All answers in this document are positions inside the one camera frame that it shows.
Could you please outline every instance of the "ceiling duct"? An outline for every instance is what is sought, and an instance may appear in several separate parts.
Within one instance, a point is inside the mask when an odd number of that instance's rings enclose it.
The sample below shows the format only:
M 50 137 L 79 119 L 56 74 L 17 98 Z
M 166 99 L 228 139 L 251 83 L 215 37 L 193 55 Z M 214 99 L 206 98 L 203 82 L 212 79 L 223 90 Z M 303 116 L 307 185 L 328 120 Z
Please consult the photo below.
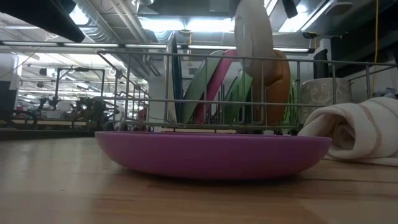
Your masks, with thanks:
M 233 17 L 240 0 L 163 0 L 141 7 L 139 14 L 158 13 L 159 16 L 217 16 Z
M 94 29 L 83 29 L 83 33 L 96 43 L 112 44 L 122 43 L 122 40 L 115 34 L 110 28 L 108 23 L 101 17 L 98 11 L 93 5 L 87 0 L 75 0 L 79 8 L 90 18 L 88 26 L 95 26 Z M 128 65 L 128 56 L 126 54 L 114 55 L 118 57 L 122 62 Z M 143 64 L 141 56 L 132 56 L 131 72 L 139 78 L 147 80 L 149 78 L 150 70 Z

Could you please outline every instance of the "white towel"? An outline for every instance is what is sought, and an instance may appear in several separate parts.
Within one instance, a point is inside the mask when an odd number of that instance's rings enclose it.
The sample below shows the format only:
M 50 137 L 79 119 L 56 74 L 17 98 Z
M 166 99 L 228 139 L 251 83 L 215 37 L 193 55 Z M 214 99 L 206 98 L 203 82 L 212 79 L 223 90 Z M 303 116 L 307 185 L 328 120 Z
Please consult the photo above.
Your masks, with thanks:
M 298 135 L 332 138 L 325 159 L 398 166 L 398 100 L 379 97 L 319 108 Z

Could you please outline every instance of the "wooden table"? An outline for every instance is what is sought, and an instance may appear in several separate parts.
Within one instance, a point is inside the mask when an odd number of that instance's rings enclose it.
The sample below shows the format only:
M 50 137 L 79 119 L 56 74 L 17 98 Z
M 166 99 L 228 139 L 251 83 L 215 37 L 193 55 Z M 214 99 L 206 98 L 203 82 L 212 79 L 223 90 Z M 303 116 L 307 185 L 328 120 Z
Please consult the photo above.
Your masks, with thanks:
M 294 178 L 128 171 L 95 139 L 0 142 L 0 223 L 396 223 L 398 169 L 321 161 Z

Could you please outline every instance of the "purple plate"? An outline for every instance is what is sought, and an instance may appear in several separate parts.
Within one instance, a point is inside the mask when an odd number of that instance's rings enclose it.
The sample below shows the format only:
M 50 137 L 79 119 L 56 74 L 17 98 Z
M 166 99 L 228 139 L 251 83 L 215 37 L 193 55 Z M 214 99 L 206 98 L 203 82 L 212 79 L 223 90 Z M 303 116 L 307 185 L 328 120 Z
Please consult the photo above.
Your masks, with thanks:
M 328 152 L 330 138 L 248 134 L 97 132 L 107 156 L 150 174 L 193 179 L 269 179 L 297 174 Z

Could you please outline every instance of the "wire dish rack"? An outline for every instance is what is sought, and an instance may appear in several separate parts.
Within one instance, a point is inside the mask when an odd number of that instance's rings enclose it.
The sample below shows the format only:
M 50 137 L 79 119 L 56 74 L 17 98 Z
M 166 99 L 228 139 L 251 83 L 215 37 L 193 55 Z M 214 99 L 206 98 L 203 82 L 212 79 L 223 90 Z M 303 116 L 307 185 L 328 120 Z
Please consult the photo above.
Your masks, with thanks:
M 307 63 L 319 63 L 319 64 L 327 64 L 329 68 L 332 71 L 332 92 L 333 92 L 333 104 L 336 104 L 337 102 L 337 96 L 336 96 L 336 65 L 361 65 L 364 67 L 366 74 L 353 78 L 352 80 L 355 80 L 357 78 L 361 77 L 366 77 L 366 91 L 367 98 L 371 98 L 371 75 L 375 75 L 378 72 L 385 71 L 390 68 L 395 68 L 398 67 L 398 64 L 393 64 L 393 63 L 367 63 L 367 62 L 347 62 L 347 61 L 329 61 L 329 60 L 307 60 L 307 59 L 292 59 L 292 58 L 260 58 L 260 57 L 236 57 L 236 56 L 226 56 L 226 55 L 202 55 L 202 54 L 168 54 L 168 53 L 158 53 L 158 52 L 119 52 L 119 51 L 111 51 L 111 50 L 100 50 L 97 51 L 97 54 L 105 60 L 113 69 L 115 69 L 116 72 L 116 82 L 117 84 L 117 79 L 118 78 L 125 78 L 127 80 L 130 80 L 130 66 L 127 67 L 127 75 L 123 75 L 122 71 L 118 70 L 106 57 L 106 54 L 113 54 L 113 55 L 120 55 L 120 54 L 125 54 L 129 56 L 129 62 L 131 61 L 131 58 L 133 55 L 135 56 L 147 56 L 150 55 L 151 57 L 159 57 L 163 56 L 165 60 L 165 73 L 162 74 L 162 76 L 165 77 L 165 98 L 151 98 L 150 94 L 146 95 L 145 98 L 140 98 L 140 97 L 135 97 L 135 91 L 131 95 L 126 95 L 124 97 L 120 97 L 115 95 L 115 97 L 103 97 L 103 96 L 96 96 L 94 99 L 95 100 L 113 100 L 114 104 L 116 104 L 117 101 L 125 101 L 125 114 L 127 114 L 128 111 L 128 104 L 129 102 L 132 102 L 133 105 L 135 105 L 135 102 L 138 102 L 139 105 L 144 105 L 144 109 L 146 112 L 146 117 L 143 119 L 137 119 L 134 117 L 128 118 L 127 116 L 125 117 L 124 121 L 120 125 L 120 130 L 122 130 L 122 126 L 124 125 L 133 125 L 135 127 L 137 126 L 145 126 L 145 127 L 161 127 L 163 131 L 180 131 L 180 130 L 186 130 L 188 132 L 204 132 L 204 133 L 255 133 L 257 132 L 263 132 L 264 130 L 273 130 L 277 131 L 278 133 L 281 133 L 282 131 L 284 133 L 289 133 L 289 134 L 297 134 L 297 132 L 300 130 L 303 124 L 300 124 L 299 117 L 301 113 L 301 108 L 307 107 L 307 108 L 321 108 L 324 106 L 329 106 L 329 105 L 311 105 L 311 104 L 304 104 L 300 102 L 301 99 L 301 91 L 300 87 L 302 85 L 301 81 L 301 74 L 300 74 L 300 63 L 307 62 Z M 250 102 L 247 101 L 247 97 L 241 97 L 241 99 L 237 99 L 234 101 L 230 101 L 230 99 L 227 98 L 228 95 L 228 90 L 225 90 L 224 84 L 220 86 L 220 90 L 218 92 L 218 97 L 213 100 L 184 100 L 184 99 L 170 99 L 168 96 L 169 94 L 169 71 L 170 69 L 174 69 L 172 66 L 169 66 L 169 62 L 172 60 L 172 57 L 179 57 L 179 58 L 202 58 L 204 67 L 206 68 L 208 65 L 208 61 L 210 58 L 230 58 L 234 62 L 241 62 L 242 65 L 245 65 L 245 63 L 248 60 L 259 60 L 261 61 L 262 64 L 266 60 L 280 60 L 280 61 L 288 61 L 290 63 L 295 63 L 297 66 L 297 71 L 295 76 L 292 76 L 292 79 L 290 81 L 290 93 L 289 93 L 289 101 L 287 103 L 270 103 L 267 102 L 267 96 L 266 96 L 266 91 L 264 91 L 264 88 L 261 91 L 261 101 L 258 102 Z M 374 72 L 370 72 L 369 68 L 370 66 L 383 66 L 386 68 L 383 68 L 381 70 L 376 70 Z M 245 71 L 245 66 L 242 67 L 241 70 L 241 76 L 242 82 L 243 82 L 243 87 L 239 90 L 242 91 L 242 94 L 245 95 L 245 82 L 247 82 L 247 77 L 244 74 L 246 74 Z M 205 86 L 207 86 L 207 77 L 208 77 L 208 71 L 206 70 L 205 72 Z M 264 78 L 261 78 L 261 86 L 264 86 Z M 126 85 L 126 93 L 129 93 L 129 83 L 127 82 Z M 207 95 L 207 88 L 204 88 L 203 91 L 203 97 L 202 99 L 206 99 Z M 150 104 L 152 102 L 159 102 L 159 103 L 164 103 L 164 116 L 163 118 L 154 118 L 151 119 L 151 111 L 150 109 Z M 190 119 L 189 122 L 186 123 L 181 123 L 181 122 L 175 122 L 173 119 L 170 119 L 170 113 L 168 110 L 168 107 L 170 106 L 169 103 L 180 103 L 181 105 L 187 104 L 187 103 L 197 103 L 197 104 L 205 104 L 205 105 L 211 105 L 213 110 L 210 110 L 210 112 L 206 109 L 206 106 L 203 107 L 204 112 L 203 112 L 203 120 L 204 122 L 201 124 L 195 124 L 193 123 L 193 120 Z M 235 113 L 238 115 L 236 119 L 226 119 L 227 114 L 225 114 L 225 110 L 227 106 L 232 106 L 235 110 Z M 283 106 L 285 107 L 284 110 L 284 115 L 283 119 L 280 120 L 279 124 L 275 125 L 269 125 L 268 120 L 267 120 L 267 108 L 268 107 L 275 107 L 275 106 Z M 260 107 L 261 108 L 261 120 L 256 120 L 254 119 L 253 115 L 253 108 L 255 107 Z

